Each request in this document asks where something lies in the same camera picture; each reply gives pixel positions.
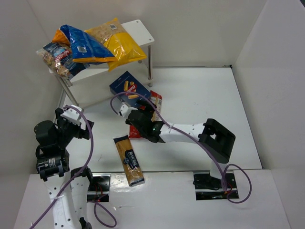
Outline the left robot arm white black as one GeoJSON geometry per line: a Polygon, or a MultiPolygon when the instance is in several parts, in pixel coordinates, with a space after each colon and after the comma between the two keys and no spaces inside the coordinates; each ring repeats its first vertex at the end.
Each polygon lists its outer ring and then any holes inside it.
{"type": "Polygon", "coordinates": [[[70,169],[67,146],[72,139],[93,140],[94,123],[81,119],[85,116],[80,107],[67,105],[57,108],[56,121],[45,120],[34,127],[39,145],[36,148],[36,170],[47,188],[56,229],[90,229],[87,217],[87,191],[92,182],[88,161],[81,167],[70,169]]]}

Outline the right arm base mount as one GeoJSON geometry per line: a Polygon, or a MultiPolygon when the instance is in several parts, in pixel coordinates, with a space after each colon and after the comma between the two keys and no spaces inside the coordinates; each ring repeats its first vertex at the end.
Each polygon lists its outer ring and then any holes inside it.
{"type": "Polygon", "coordinates": [[[227,191],[225,192],[221,186],[221,181],[211,177],[209,173],[194,173],[193,185],[195,187],[196,200],[219,200],[227,199],[227,195],[231,199],[238,199],[237,184],[233,173],[225,175],[227,182],[227,191]]]}

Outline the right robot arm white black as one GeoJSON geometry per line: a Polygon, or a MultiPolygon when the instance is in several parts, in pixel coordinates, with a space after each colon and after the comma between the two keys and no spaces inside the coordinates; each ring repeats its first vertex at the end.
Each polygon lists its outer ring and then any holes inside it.
{"type": "Polygon", "coordinates": [[[126,124],[135,127],[141,137],[153,143],[198,143],[212,159],[210,176],[219,180],[223,178],[236,139],[231,131],[211,118],[192,125],[152,121],[155,110],[147,102],[142,102],[142,105],[144,109],[122,103],[119,114],[126,119],[126,124]]]}

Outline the dark blue Barilla pasta box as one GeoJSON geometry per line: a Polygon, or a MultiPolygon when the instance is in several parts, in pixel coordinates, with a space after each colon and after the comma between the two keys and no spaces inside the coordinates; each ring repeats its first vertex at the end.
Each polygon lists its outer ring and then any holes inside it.
{"type": "Polygon", "coordinates": [[[114,82],[110,84],[110,91],[116,95],[121,92],[125,94],[119,95],[118,98],[127,103],[129,106],[138,108],[140,105],[137,103],[138,100],[143,100],[142,97],[136,94],[129,94],[128,92],[135,92],[142,96],[150,99],[151,93],[148,91],[132,74],[128,71],[123,73],[114,82]]]}

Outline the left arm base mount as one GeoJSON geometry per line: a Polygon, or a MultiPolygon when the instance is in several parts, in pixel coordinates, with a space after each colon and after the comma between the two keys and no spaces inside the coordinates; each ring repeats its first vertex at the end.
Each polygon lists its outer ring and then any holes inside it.
{"type": "Polygon", "coordinates": [[[90,201],[108,202],[110,195],[110,175],[79,175],[70,184],[74,204],[90,201]]]}

